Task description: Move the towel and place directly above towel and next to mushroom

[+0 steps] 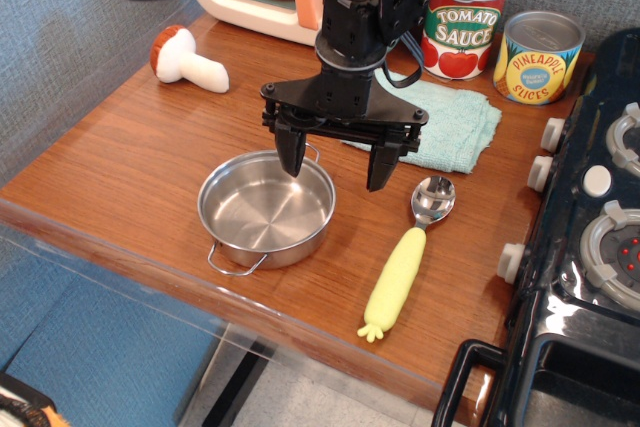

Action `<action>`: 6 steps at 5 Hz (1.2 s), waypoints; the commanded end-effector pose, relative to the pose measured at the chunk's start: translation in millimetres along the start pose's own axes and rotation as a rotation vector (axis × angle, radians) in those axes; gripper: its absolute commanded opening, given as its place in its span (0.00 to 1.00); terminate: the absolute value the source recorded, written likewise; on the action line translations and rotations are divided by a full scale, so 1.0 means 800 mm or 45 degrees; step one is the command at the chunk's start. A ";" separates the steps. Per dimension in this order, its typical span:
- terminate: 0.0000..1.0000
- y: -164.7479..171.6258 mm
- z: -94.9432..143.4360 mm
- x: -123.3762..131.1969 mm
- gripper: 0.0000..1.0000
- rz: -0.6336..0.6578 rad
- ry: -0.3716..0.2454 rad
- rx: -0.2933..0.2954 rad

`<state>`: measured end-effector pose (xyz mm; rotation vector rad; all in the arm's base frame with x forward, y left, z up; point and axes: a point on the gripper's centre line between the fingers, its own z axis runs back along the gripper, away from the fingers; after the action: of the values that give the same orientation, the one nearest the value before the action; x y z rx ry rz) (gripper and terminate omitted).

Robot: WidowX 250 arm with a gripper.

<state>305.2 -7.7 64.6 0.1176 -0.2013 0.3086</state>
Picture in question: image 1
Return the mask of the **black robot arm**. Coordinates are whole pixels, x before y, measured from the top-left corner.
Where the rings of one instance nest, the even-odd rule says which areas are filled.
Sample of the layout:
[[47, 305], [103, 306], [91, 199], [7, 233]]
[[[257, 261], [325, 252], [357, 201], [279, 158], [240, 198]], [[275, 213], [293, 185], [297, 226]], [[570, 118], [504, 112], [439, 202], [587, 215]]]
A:
[[424, 62], [411, 31], [423, 24], [425, 7], [426, 0], [323, 0], [319, 74], [261, 89], [263, 123], [286, 173], [299, 174], [310, 134], [368, 145], [369, 191], [382, 189], [399, 159], [418, 150], [425, 109], [388, 92], [375, 73], [388, 69], [398, 43]]

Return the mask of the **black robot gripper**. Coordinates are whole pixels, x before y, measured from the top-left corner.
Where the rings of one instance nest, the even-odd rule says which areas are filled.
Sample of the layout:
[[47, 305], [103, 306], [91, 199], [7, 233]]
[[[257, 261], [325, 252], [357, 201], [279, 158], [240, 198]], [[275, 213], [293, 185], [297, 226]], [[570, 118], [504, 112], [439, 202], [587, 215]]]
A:
[[394, 80], [388, 70], [387, 49], [346, 56], [335, 49], [318, 49], [321, 70], [298, 80], [264, 84], [262, 122], [274, 135], [283, 170], [300, 173], [309, 135], [324, 136], [371, 147], [367, 190], [383, 189], [400, 153], [415, 152], [425, 110], [387, 92], [376, 79], [381, 69], [394, 87], [417, 82], [421, 71]]

